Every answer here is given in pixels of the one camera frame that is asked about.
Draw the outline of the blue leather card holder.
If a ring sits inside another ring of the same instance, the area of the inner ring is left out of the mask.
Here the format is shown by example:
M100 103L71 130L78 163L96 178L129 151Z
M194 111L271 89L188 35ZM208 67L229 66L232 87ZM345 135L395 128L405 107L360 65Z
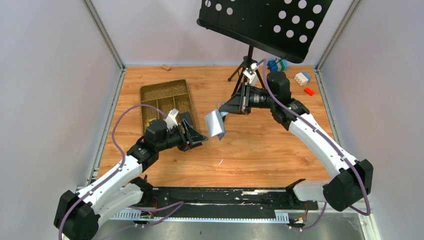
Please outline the blue leather card holder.
M228 114L226 111L220 111L219 106L215 104L215 109L204 117L208 134L211 138L218 137L220 141L224 138L227 133L224 118Z

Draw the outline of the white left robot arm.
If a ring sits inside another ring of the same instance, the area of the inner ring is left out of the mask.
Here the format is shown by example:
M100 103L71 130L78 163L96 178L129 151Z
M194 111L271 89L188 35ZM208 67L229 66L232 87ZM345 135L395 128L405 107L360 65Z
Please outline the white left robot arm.
M186 152L207 140L185 119L172 127L163 119L153 120L105 175L79 191L67 190L60 196L53 221L58 239L91 240L110 217L139 203L152 189L140 174L158 160L161 151L176 147Z

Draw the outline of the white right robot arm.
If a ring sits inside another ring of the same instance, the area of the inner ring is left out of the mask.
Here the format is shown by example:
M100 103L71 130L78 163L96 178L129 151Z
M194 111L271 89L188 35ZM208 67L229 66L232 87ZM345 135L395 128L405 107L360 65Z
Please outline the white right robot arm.
M309 109L292 97L290 81L284 72L270 72L264 88L242 83L239 90L219 108L221 113L248 115L253 108L269 109L273 119L301 140L320 160L330 181L299 180L291 191L299 201L328 203L334 210L358 211L354 204L364 200L371 213L368 195L371 192L374 167L367 160L358 160L332 139L317 123Z

